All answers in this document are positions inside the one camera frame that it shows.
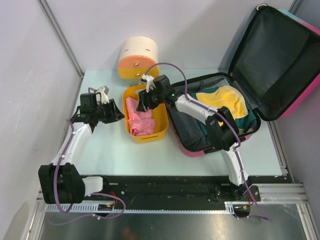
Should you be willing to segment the pink cloth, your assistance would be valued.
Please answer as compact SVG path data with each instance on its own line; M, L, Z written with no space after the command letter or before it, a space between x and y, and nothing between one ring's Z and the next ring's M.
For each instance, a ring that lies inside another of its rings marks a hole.
M133 136L147 136L155 133L156 121L152 118L152 111L138 112L136 110L139 101L127 97L125 99L128 114L129 133Z

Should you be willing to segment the yellow plastic basket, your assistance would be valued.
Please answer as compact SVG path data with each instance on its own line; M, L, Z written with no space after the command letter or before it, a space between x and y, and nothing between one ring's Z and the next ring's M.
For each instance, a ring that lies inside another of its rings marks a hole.
M144 89L144 85L136 85L127 88L123 93L126 130L137 144L163 139L169 126L167 110L163 103L147 112L137 111L138 93Z

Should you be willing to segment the round pastel drawer cabinet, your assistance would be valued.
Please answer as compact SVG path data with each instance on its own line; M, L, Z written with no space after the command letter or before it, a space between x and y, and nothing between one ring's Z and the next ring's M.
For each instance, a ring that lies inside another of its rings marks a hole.
M133 36L126 39L120 49L117 71L119 77L132 87L149 67L159 62L157 43L146 36Z

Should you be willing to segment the yellow cloth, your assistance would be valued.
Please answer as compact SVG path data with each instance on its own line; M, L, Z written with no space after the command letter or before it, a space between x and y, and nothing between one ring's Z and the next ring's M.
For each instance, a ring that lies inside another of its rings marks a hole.
M220 109L227 107L234 120L246 117L249 110L243 95L230 85L218 88L208 88L193 94L199 102Z

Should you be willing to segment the dark green cloth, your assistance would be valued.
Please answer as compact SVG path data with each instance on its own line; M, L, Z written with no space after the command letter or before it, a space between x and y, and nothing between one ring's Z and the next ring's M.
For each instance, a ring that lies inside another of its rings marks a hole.
M246 107L248 109L248 115L246 117L234 120L240 134L247 133L250 129L253 128L253 125L257 123L257 118L255 117L254 112L251 110L250 106L247 103Z

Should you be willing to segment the pink and teal children's suitcase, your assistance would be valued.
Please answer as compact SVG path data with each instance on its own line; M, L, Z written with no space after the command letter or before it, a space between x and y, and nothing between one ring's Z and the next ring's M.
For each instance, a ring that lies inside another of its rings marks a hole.
M290 12L258 5L231 60L217 72L173 84L189 94L221 80L238 89L255 121L239 134L249 139L261 122L289 116L320 83L320 31Z

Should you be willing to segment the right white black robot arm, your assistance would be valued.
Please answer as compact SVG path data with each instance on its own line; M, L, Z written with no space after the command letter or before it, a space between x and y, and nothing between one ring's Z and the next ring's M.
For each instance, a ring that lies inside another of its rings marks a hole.
M140 81L145 90L138 93L137 111L147 112L160 104L177 112L187 114L202 122L207 130L210 145L220 150L231 183L230 194L242 201L249 194L249 175L240 156L239 130L230 110L223 106L214 108L192 98L188 93L175 89L166 75L153 77L143 74Z

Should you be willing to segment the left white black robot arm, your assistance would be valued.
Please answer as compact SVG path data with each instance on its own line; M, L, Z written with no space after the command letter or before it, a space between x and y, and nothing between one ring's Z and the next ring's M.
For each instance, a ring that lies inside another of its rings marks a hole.
M110 196L111 188L103 177L80 175L76 163L98 123L110 124L124 117L105 86L80 95L80 105L67 121L69 130L60 150L50 164L38 170L46 204L79 204L91 194L100 200Z

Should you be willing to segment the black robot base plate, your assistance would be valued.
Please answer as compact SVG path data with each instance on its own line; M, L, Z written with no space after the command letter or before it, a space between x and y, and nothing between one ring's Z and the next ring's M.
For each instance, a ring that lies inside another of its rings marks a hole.
M105 200L104 194L115 194L129 208L160 207L177 209L203 208L210 203L260 201L259 189L247 181L249 192L239 200L232 195L231 183L226 176L107 176L103 177L99 195L86 200Z

